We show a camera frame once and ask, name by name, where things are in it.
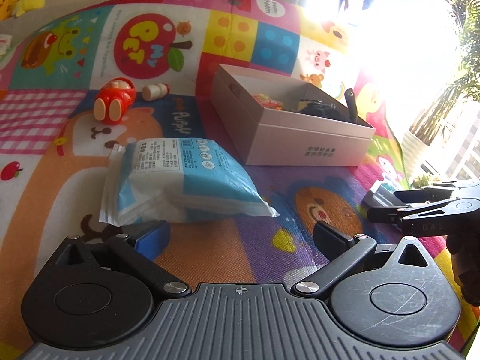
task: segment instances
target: metal screw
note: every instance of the metal screw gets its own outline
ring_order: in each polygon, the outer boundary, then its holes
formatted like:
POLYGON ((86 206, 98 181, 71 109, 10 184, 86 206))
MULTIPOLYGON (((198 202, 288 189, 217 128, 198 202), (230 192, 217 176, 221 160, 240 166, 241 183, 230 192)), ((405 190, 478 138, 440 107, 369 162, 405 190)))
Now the metal screw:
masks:
POLYGON ((172 281, 165 284, 163 289, 171 294, 181 294, 187 290, 187 285, 179 281, 172 281))
POLYGON ((320 289, 320 287, 318 287, 318 284, 312 281, 302 281, 300 283, 297 283, 295 288, 298 292, 301 292, 303 294, 313 294, 320 289))

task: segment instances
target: pink checkered pattern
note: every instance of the pink checkered pattern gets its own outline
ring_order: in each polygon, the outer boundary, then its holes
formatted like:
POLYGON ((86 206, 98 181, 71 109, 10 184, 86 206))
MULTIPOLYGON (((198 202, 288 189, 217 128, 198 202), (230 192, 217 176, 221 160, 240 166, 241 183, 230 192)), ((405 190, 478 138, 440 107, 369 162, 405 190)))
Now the pink checkered pattern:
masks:
POLYGON ((8 91, 0 100, 0 154, 44 154, 85 91, 8 91))

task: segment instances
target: small wooden toy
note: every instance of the small wooden toy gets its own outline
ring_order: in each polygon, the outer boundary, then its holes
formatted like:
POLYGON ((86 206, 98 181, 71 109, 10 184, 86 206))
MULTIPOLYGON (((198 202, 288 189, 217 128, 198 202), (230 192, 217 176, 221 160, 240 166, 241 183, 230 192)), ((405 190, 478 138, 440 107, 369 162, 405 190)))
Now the small wooden toy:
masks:
POLYGON ((122 116, 134 103, 136 94, 135 86, 129 79, 117 77, 110 80, 95 96, 95 119, 106 124, 120 123, 122 116))
POLYGON ((170 93, 168 84, 145 85, 142 89, 142 97, 145 101, 157 100, 170 93))

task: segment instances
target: palm leaves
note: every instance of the palm leaves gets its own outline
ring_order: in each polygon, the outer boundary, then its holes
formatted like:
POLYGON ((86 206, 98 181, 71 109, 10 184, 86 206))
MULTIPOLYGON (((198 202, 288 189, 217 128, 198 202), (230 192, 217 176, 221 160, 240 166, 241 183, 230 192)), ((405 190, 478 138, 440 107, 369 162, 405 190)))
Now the palm leaves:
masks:
POLYGON ((458 36, 458 64, 451 82, 410 126, 410 132, 426 145, 432 143, 460 99, 480 102, 480 0, 446 1, 458 36))

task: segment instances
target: yellow square with orange dots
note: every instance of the yellow square with orange dots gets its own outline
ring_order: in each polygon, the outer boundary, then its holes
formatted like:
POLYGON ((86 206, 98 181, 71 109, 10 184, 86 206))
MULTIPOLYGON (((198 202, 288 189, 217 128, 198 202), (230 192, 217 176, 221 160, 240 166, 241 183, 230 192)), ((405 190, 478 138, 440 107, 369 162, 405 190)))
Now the yellow square with orange dots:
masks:
POLYGON ((316 21, 306 15, 302 7, 297 7, 300 16, 300 35, 310 38, 315 42, 324 44, 330 49, 337 50, 342 54, 349 55, 349 35, 353 27, 339 25, 331 20, 316 21))
POLYGON ((258 21, 212 10, 203 52, 250 62, 257 37, 258 21))

